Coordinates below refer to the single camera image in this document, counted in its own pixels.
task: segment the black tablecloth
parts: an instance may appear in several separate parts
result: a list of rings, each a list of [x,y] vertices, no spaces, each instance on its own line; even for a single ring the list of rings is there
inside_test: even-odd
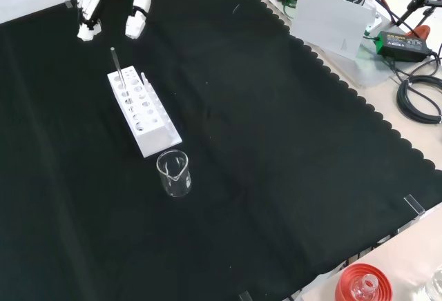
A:
[[[91,43],[65,6],[0,26],[2,300],[280,301],[410,221],[404,196],[442,200],[434,165],[259,0],[153,0],[137,41],[131,1]],[[182,136],[181,200],[119,110],[111,46]]]

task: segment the red bottle cap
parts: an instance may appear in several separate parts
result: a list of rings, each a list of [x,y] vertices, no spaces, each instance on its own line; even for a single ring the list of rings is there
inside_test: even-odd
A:
[[[336,301],[354,301],[351,286],[354,280],[364,275],[375,275],[379,281],[379,294],[377,301],[392,301],[393,290],[390,281],[385,277],[381,270],[368,264],[353,264],[346,268],[341,275],[335,290]]]

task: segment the green power adapter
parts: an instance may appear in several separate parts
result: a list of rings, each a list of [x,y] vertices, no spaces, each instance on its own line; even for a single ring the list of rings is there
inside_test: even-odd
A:
[[[391,57],[396,61],[420,62],[432,52],[422,39],[390,32],[380,32],[374,44],[378,55]]]

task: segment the white paper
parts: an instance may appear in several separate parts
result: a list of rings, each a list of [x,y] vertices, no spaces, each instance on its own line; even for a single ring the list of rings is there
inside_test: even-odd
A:
[[[290,34],[354,60],[372,11],[346,0],[298,0]]]

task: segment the white test tube rack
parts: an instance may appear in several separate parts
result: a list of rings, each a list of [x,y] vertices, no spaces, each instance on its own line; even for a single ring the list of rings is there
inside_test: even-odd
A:
[[[109,83],[143,157],[181,143],[180,135],[146,77],[143,84],[133,66],[122,69],[122,74],[124,83],[118,72],[108,74]]]

